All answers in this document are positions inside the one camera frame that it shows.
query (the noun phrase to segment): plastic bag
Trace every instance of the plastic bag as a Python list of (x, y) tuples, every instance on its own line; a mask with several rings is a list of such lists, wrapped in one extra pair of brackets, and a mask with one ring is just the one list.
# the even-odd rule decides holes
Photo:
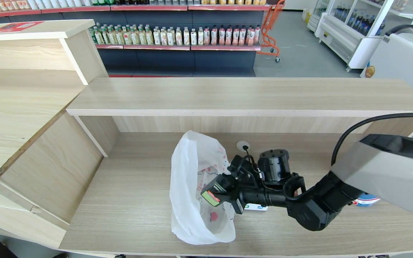
[(230, 242), (236, 238), (234, 208), (228, 202), (211, 206), (200, 196), (218, 173), (229, 173), (227, 155), (218, 140), (185, 133), (172, 155), (170, 200), (172, 232), (192, 245)]

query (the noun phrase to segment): refrigerator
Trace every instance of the refrigerator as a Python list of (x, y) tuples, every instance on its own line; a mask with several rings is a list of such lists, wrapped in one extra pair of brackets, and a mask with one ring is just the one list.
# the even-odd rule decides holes
[(398, 78), (413, 87), (413, 25), (401, 25), (388, 31), (361, 77)]
[(307, 23), (308, 29), (310, 29), (313, 32), (316, 31), (318, 27), (318, 23), (321, 18), (321, 14), (326, 12), (326, 10), (328, 9), (328, 5), (329, 5), (329, 0), (318, 0), (317, 1), (315, 5), (315, 9), (313, 10), (312, 16), (310, 16), (310, 19), (308, 20), (308, 23)]
[(385, 32), (413, 24), (413, 0), (331, 0), (321, 14), (315, 36), (345, 63), (363, 69)]

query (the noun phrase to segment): glass door fridge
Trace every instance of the glass door fridge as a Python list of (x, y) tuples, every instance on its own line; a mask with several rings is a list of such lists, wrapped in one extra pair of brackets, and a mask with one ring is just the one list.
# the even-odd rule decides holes
[(413, 24), (413, 0), (331, 0), (315, 36), (347, 64), (363, 69), (387, 28)]
[(312, 16), (310, 16), (310, 19), (308, 20), (307, 28), (309, 28), (313, 32), (316, 31), (318, 27), (318, 23), (321, 18), (321, 14), (326, 12), (326, 10), (328, 9), (328, 5), (329, 5), (329, 0), (318, 0), (317, 1), (317, 4), (315, 5), (315, 9), (312, 13)]

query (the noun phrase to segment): wood grain surface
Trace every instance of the wood grain surface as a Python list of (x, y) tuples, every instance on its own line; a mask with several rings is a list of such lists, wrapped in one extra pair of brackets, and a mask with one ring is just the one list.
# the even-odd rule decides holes
[(0, 176), (0, 183), (69, 224), (101, 159), (65, 113)]
[[(169, 199), (172, 152), (182, 134), (121, 134), (97, 170), (60, 248), (89, 252), (233, 257), (318, 256), (413, 251), (413, 214), (385, 201), (368, 208), (345, 207), (323, 231), (311, 232), (286, 209), (236, 215), (236, 240), (188, 245), (171, 232)], [(272, 148), (290, 152), (290, 168), (308, 187), (329, 170), (338, 134), (211, 134), (229, 159), (236, 142), (250, 153)], [(360, 134), (351, 135), (346, 146)]]
[(0, 41), (0, 69), (74, 71), (74, 66), (58, 39), (22, 39)]
[(341, 116), (413, 111), (401, 80), (97, 78), (67, 108), (79, 116)]
[(0, 168), (84, 87), (74, 71), (0, 70)]
[[(364, 118), (281, 116), (113, 116), (125, 133), (321, 133), (339, 134)], [(369, 125), (353, 133), (364, 132)]]

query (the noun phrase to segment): shopping cart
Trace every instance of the shopping cart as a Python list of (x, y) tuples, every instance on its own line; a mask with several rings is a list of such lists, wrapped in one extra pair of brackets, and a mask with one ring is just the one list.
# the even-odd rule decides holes
[[(269, 35), (269, 32), (272, 30), (275, 22), (278, 20), (278, 15), (280, 15), (283, 7), (285, 7), (285, 0), (280, 0), (276, 5), (271, 5), (269, 7), (269, 11), (267, 12), (264, 22), (262, 23), (261, 51), (258, 51), (258, 54), (269, 54), (271, 56), (275, 56), (275, 62), (277, 63), (280, 62), (280, 49), (277, 47), (277, 40), (272, 38)], [(270, 53), (262, 52), (262, 49), (264, 49), (265, 47), (271, 47)]]

